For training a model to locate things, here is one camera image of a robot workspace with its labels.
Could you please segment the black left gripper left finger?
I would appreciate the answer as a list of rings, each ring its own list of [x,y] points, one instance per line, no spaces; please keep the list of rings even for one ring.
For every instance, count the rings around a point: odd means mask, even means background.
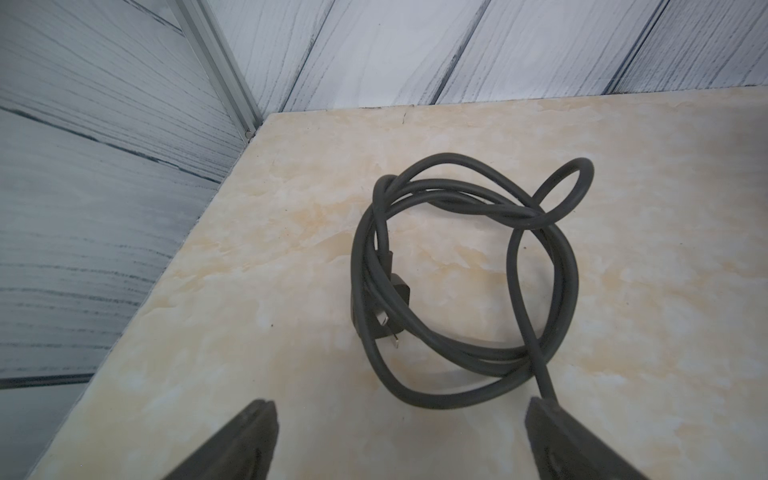
[[[278,434],[275,402],[254,400],[165,479],[266,479]]]

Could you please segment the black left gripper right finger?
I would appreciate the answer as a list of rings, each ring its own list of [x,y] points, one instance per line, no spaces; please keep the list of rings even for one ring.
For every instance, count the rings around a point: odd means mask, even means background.
[[[541,479],[647,479],[553,400],[532,398],[525,427]]]

